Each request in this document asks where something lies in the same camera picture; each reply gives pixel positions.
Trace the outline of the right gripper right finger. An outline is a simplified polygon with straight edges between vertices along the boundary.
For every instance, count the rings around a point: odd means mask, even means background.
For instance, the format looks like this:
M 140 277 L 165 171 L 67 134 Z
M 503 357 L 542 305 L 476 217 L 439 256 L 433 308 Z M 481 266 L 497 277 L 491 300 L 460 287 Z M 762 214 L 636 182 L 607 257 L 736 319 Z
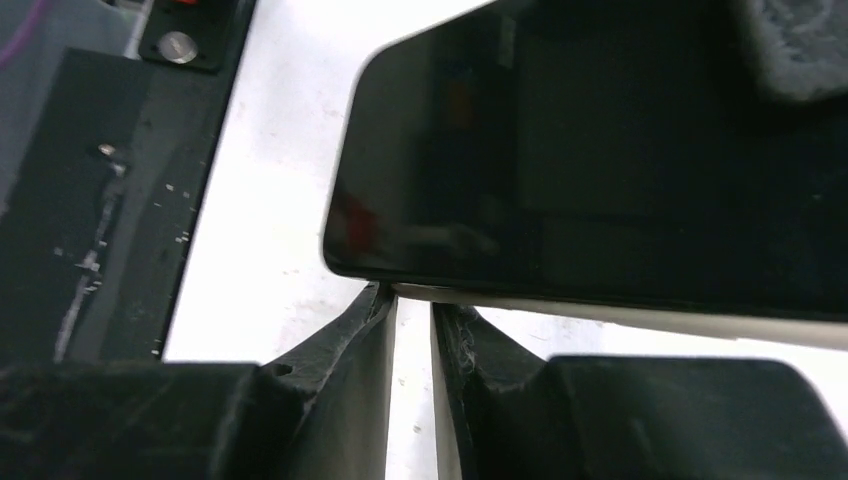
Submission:
M 765 359 L 542 359 L 468 306 L 431 308 L 438 470 L 451 479 L 843 479 L 847 445 Z

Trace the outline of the phone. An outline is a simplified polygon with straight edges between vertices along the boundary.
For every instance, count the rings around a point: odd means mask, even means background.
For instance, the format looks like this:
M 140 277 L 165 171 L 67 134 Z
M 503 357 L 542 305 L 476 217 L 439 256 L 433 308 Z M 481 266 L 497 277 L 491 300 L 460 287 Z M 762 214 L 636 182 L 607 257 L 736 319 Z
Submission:
M 376 51 L 322 253 L 412 298 L 847 345 L 847 93 L 756 83 L 733 1 L 496 1 Z

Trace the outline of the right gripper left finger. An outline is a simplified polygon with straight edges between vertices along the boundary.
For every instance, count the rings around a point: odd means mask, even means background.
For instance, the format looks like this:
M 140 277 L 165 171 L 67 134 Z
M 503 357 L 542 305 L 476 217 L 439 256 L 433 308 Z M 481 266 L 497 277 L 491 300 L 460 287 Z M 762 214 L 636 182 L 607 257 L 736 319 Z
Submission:
M 1 372 L 5 479 L 381 479 L 397 299 L 367 285 L 265 365 Z

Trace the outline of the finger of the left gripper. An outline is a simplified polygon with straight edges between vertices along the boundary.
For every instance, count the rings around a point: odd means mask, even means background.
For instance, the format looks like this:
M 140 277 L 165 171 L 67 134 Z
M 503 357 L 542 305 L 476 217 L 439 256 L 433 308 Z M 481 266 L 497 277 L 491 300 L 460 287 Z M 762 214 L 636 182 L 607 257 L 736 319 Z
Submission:
M 756 83 L 782 103 L 811 103 L 847 93 L 847 2 L 733 1 Z

